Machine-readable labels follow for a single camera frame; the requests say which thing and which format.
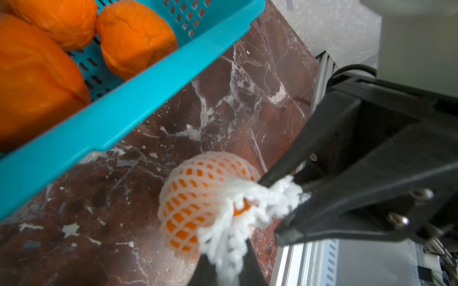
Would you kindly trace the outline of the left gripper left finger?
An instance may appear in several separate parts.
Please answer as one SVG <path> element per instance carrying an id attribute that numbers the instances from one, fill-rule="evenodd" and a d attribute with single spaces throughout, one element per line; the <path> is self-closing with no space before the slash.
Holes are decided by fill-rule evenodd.
<path id="1" fill-rule="evenodd" d="M 217 273 L 206 255 L 201 255 L 188 286 L 217 286 Z"/>

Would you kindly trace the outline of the aluminium front rail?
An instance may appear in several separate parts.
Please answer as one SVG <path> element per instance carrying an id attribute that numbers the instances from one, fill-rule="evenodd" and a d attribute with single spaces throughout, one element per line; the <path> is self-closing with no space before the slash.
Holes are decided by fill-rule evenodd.
<path id="1" fill-rule="evenodd" d="M 297 167 L 295 179 L 302 188 L 299 209 L 275 231 L 280 243 L 270 284 L 272 286 L 334 286 L 339 241 L 330 227 L 338 214 L 330 183 L 345 168 L 361 102 L 345 94 L 326 94 L 328 80 L 337 66 L 327 52 L 319 62 L 310 118 L 282 163 Z"/>

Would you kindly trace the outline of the netted orange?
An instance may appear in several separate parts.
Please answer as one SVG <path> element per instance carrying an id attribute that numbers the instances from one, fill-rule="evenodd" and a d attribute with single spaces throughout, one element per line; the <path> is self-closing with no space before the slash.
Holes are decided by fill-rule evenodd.
<path id="1" fill-rule="evenodd" d="M 159 195 L 157 215 L 166 247 L 179 259 L 197 261 L 197 231 L 214 223 L 223 185 L 232 179 L 256 182 L 260 177 L 247 160 L 227 152 L 208 152 L 182 162 L 171 172 Z"/>

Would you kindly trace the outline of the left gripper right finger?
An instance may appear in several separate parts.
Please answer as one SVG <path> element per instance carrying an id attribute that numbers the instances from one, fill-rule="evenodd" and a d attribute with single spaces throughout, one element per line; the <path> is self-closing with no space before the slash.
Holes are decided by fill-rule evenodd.
<path id="1" fill-rule="evenodd" d="M 243 258 L 243 269 L 239 274 L 240 286 L 268 286 L 250 240 L 246 241 L 246 246 L 248 251 Z"/>

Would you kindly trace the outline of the teal plastic basket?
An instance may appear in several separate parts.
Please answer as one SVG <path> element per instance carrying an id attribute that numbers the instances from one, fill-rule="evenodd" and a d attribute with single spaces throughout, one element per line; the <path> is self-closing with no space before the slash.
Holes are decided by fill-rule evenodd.
<path id="1" fill-rule="evenodd" d="M 146 1 L 173 29 L 178 50 L 129 81 L 106 66 L 100 38 L 71 53 L 92 103 L 1 157 L 1 218 L 93 151 L 106 151 L 243 37 L 265 1 Z"/>

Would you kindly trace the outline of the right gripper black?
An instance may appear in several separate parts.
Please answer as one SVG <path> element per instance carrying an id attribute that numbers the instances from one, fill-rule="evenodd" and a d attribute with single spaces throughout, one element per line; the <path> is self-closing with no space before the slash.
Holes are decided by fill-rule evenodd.
<path id="1" fill-rule="evenodd" d="M 272 187 L 356 115 L 345 168 L 276 228 L 278 245 L 425 244 L 458 225 L 456 99 L 342 75 L 259 184 Z"/>

